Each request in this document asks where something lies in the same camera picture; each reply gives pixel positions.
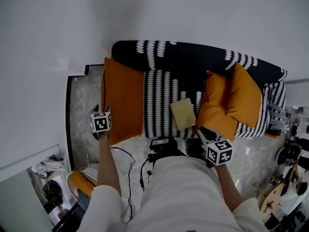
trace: orange cushion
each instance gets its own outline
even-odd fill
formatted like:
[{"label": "orange cushion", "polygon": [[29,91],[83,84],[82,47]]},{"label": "orange cushion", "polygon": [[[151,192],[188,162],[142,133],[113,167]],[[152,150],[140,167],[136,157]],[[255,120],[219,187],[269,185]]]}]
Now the orange cushion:
[{"label": "orange cushion", "polygon": [[101,85],[101,108],[112,106],[109,144],[142,134],[144,72],[105,58]]},{"label": "orange cushion", "polygon": [[218,130],[226,139],[234,140],[238,122],[233,117],[225,115],[229,86],[230,81],[227,77],[208,71],[195,133],[201,126],[207,126]]},{"label": "orange cushion", "polygon": [[225,114],[254,128],[260,113],[261,97],[258,85],[248,72],[236,63]]},{"label": "orange cushion", "polygon": [[92,190],[95,187],[92,183],[90,183],[78,170],[74,170],[70,175],[71,181],[81,190],[84,194],[86,194],[89,198],[91,198]]}]

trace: black cable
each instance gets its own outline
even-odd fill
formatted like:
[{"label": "black cable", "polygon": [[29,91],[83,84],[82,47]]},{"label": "black cable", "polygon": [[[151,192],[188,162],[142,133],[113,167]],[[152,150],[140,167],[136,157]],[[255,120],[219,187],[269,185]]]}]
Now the black cable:
[{"label": "black cable", "polygon": [[144,187],[144,181],[143,181],[142,170],[143,170],[143,167],[144,167],[144,165],[145,165],[145,163],[146,163],[147,161],[149,161],[149,158],[147,158],[147,160],[144,161],[143,165],[142,165],[141,168],[140,168],[140,186],[141,186],[141,188],[143,189],[143,191],[145,191],[145,187]]},{"label": "black cable", "polygon": [[133,165],[136,163],[135,159],[133,158],[133,156],[125,151],[124,149],[122,148],[119,148],[119,147],[110,147],[111,149],[120,149],[121,151],[127,153],[128,155],[131,156],[131,158],[133,159],[133,161],[130,163],[130,167],[129,167],[129,171],[128,171],[128,179],[129,179],[129,199],[127,200],[128,202],[128,206],[130,206],[130,220],[133,218],[134,214],[133,214],[133,208],[132,208],[132,199],[131,199],[131,179],[130,179],[130,173],[131,173],[131,170],[132,170],[132,167]]}]

